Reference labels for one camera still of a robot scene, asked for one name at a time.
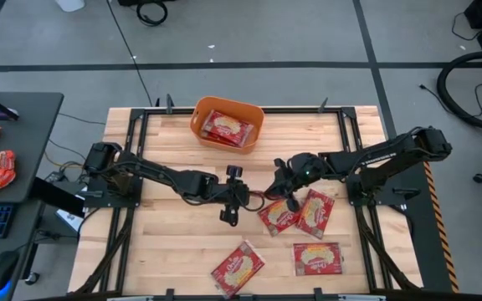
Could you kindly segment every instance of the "computer mouse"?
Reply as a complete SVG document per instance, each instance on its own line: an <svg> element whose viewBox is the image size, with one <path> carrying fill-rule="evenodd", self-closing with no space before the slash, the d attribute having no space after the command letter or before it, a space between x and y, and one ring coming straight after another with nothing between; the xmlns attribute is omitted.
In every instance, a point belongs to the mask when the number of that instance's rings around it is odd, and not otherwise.
<svg viewBox="0 0 482 301"><path fill-rule="evenodd" d="M18 251L5 251L0 254L0 290L8 284L13 276L19 257Z"/></svg>

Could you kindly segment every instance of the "concrete floor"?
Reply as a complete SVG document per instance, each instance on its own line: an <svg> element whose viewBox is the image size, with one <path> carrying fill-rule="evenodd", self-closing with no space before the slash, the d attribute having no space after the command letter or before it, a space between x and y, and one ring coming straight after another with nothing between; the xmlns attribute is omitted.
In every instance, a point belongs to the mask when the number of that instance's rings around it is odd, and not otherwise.
<svg viewBox="0 0 482 301"><path fill-rule="evenodd" d="M61 92L61 112L98 121L110 107L147 106L134 70L60 71L82 64L131 64L122 38L103 0L63 13L54 1L7 0L0 12L0 65L35 65L50 71L0 72L0 91ZM195 105L214 94L257 105L378 105L397 133L415 125L433 125L453 144L453 154L432 164L438 199L447 227L460 289L482 293L482 185L471 181L482 172L482 130L448 115L437 100L418 88L434 89L439 69L381 69L375 60L446 62L480 50L450 31L453 16L470 0L178 0L167 3L168 20L146 28L135 12L113 2L113 9L139 64L221 62L347 62L363 68L168 69L141 71L152 99L172 95L176 105ZM358 8L363 9L374 56L367 53ZM456 31L473 36L460 18ZM474 86L482 69L459 69L448 80L450 93L469 111L477 110ZM390 111L385 111L386 95ZM482 99L482 88L479 90ZM51 138L86 154L103 128L59 117ZM49 145L57 161L79 157ZM43 161L38 174L54 169ZM59 296L66 292L75 246L41 246L33 269L43 277L32 287L21 285L16 300Z"/></svg>

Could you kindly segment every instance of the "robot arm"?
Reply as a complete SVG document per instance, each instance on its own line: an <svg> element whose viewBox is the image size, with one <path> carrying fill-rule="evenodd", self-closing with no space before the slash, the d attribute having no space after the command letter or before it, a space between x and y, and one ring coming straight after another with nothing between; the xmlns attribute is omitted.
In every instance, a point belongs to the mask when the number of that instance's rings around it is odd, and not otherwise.
<svg viewBox="0 0 482 301"><path fill-rule="evenodd" d="M422 161L441 161L451 153L452 147L442 131L429 128L414 128L394 139L357 151L323 152L318 155L301 153L287 163L275 159L279 167L274 172L274 182L265 192L269 198L287 198L291 211L299 210L293 192L320 179L344 181L359 167L388 160L376 168L365 168L358 174L359 190L374 192L384 186L387 179Z"/></svg>
<svg viewBox="0 0 482 301"><path fill-rule="evenodd" d="M239 207L249 204L249 188L237 179L243 172L237 166L228 166L229 178L219 184L214 174L175 171L122 150L116 143L100 142L92 145L83 168L90 177L102 177L111 191L122 196L130 189L131 177L138 176L171 187L189 205L224 204L219 218L232 227L238 223Z"/></svg>

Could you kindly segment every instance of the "orange basket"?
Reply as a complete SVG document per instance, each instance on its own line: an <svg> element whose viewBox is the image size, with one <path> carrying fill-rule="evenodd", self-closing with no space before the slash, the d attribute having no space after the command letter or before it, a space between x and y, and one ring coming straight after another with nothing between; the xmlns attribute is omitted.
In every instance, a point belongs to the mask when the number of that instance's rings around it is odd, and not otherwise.
<svg viewBox="0 0 482 301"><path fill-rule="evenodd" d="M205 140L200 136L203 123L212 110L216 110L237 120L250 123L254 128L250 131L249 137L243 147L224 145L215 141ZM201 145L211 146L223 151L232 151L238 154L248 154L254 150L259 137L259 130L264 123L264 111L257 105L245 104L230 99L223 99L215 96L206 96L200 99L192 112L191 130Z"/></svg>

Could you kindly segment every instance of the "wooden table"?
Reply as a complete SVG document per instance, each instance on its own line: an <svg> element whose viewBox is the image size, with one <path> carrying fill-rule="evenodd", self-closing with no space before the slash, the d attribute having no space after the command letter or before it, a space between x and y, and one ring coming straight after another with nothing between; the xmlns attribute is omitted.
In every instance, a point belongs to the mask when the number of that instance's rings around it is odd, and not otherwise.
<svg viewBox="0 0 482 301"><path fill-rule="evenodd" d="M104 141L124 145L130 111L129 108L110 110ZM356 113L364 146L385 140L376 106L357 106ZM266 115L258 145L246 156L199 145L188 128L189 120L190 115L152 116L148 121L144 158L177 170L211 172L221 181L226 179L227 165L242 166L243 181L252 190L264 190L274 179L274 158L286 160L300 152L342 151L337 118L328 114ZM347 129L352 136L350 126ZM174 288L175 294L218 294L209 274L244 239L254 245L266 264L239 293L313 293L316 287L323 288L324 293L367 293L360 238L345 184L318 181L310 188L336 200L323 242L340 243L344 274L296 277L292 244L316 242L313 237L295 227L271 237L257 214L242 209L239 224L230 227L218 220L223 206L191 207L169 187L145 181L131 233L124 295L164 295L167 288ZM307 189L299 190L296 196L304 198ZM421 285L406 218L387 207L377 210L388 253L411 281ZM99 210L83 226L69 291L84 283L103 257L111 213L112 209ZM374 252L372 256L377 285L381 287L378 260ZM114 263L110 288L114 288L117 258Z"/></svg>

